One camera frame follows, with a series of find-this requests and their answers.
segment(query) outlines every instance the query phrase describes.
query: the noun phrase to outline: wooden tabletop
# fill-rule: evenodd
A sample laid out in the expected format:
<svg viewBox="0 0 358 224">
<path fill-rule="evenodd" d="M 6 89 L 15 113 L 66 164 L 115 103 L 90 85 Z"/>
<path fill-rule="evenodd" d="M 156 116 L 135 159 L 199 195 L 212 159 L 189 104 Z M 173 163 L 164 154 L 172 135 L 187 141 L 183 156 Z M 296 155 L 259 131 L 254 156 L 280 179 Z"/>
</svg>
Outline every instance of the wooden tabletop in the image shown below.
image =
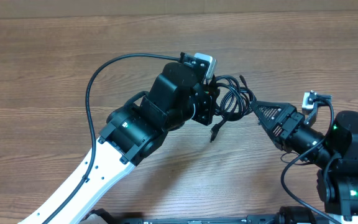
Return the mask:
<svg viewBox="0 0 358 224">
<path fill-rule="evenodd" d="M 128 53 L 218 60 L 216 75 L 245 76 L 259 100 L 300 107 L 303 93 L 333 95 L 335 110 L 358 111 L 358 12 L 204 14 L 0 20 L 0 223 L 43 204 L 91 147 L 85 88 L 105 61 Z M 140 90 L 164 60 L 134 58 L 106 68 L 91 92 L 95 130 Z M 325 132 L 328 109 L 314 127 Z M 285 164 L 253 114 L 212 126 L 194 121 L 96 204 L 113 215 L 241 217 L 297 205 L 282 189 Z M 294 193 L 323 209 L 314 166 L 292 168 Z"/>
</svg>

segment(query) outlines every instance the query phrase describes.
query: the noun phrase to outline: green light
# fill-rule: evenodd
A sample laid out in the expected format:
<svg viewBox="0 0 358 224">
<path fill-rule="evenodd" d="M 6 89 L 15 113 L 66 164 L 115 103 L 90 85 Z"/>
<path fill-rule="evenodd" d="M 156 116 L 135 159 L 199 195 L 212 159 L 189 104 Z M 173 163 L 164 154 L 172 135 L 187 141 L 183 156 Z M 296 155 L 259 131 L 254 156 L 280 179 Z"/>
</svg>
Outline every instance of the green light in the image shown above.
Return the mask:
<svg viewBox="0 0 358 224">
<path fill-rule="evenodd" d="M 351 190 L 351 196 L 357 196 L 357 191 Z"/>
</svg>

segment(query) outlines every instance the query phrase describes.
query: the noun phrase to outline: wooden table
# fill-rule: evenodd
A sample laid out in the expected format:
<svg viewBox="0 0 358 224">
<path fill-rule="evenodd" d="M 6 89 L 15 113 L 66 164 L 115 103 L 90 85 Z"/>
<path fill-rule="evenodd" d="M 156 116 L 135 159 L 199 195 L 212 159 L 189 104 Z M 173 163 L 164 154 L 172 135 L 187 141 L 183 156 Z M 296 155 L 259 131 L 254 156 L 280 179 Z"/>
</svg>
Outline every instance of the wooden table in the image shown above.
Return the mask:
<svg viewBox="0 0 358 224">
<path fill-rule="evenodd" d="M 303 92 L 332 94 L 358 111 L 358 12 L 205 14 L 0 20 L 0 223 L 43 204 L 91 141 L 84 109 L 90 76 L 118 55 L 203 52 L 217 75 L 243 74 L 259 100 L 300 106 Z M 105 69 L 91 92 L 95 130 L 167 63 L 128 59 Z M 321 109 L 315 128 L 325 132 Z M 97 204 L 113 215 L 241 217 L 296 205 L 282 189 L 285 164 L 251 114 L 210 128 L 189 121 Z M 294 167 L 289 188 L 323 209 L 313 166 Z"/>
</svg>

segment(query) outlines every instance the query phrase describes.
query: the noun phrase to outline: table surface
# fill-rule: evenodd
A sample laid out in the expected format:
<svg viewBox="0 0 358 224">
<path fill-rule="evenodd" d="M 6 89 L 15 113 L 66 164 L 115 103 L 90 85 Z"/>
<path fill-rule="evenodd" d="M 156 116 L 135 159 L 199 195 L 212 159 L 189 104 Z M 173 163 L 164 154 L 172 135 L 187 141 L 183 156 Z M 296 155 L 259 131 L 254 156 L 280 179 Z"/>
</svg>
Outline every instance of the table surface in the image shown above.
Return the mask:
<svg viewBox="0 0 358 224">
<path fill-rule="evenodd" d="M 303 92 L 332 94 L 336 111 L 358 111 L 358 12 L 283 12 L 185 16 L 0 20 L 0 223 L 41 206 L 74 171 L 91 141 L 85 88 L 93 72 L 122 54 L 203 52 L 216 75 L 245 76 L 259 100 L 299 107 Z M 101 72 L 91 92 L 95 130 L 167 63 L 134 58 Z M 325 132 L 328 109 L 315 128 Z M 297 205 L 282 189 L 285 164 L 253 114 L 212 126 L 194 121 L 96 204 L 113 215 L 152 218 L 241 217 Z M 323 209 L 314 166 L 286 181 Z"/>
</svg>

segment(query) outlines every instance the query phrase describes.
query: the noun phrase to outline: silver metal part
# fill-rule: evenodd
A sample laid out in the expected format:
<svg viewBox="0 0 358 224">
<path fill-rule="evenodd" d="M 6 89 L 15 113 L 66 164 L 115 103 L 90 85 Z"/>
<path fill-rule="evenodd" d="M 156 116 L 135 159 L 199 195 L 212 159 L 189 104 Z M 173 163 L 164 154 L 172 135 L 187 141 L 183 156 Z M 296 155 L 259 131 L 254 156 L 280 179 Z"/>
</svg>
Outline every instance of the silver metal part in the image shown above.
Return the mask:
<svg viewBox="0 0 358 224">
<path fill-rule="evenodd" d="M 207 80 L 211 80 L 212 76 L 214 75 L 215 68 L 216 68 L 216 63 L 217 63 L 216 59 L 213 58 L 212 56 L 201 54 L 201 53 L 196 53 L 194 55 L 194 57 L 198 58 L 198 59 L 201 59 L 201 60 L 205 60 L 205 61 L 207 61 L 209 63 L 208 69 L 207 69 L 206 74 L 205 74 L 205 78 Z"/>
<path fill-rule="evenodd" d="M 303 95 L 302 113 L 306 114 L 306 115 L 310 114 L 313 111 L 313 108 L 314 108 L 313 100 L 309 99 L 309 96 L 310 96 L 311 93 L 312 93 L 312 91 L 305 92 L 305 94 Z"/>
</svg>

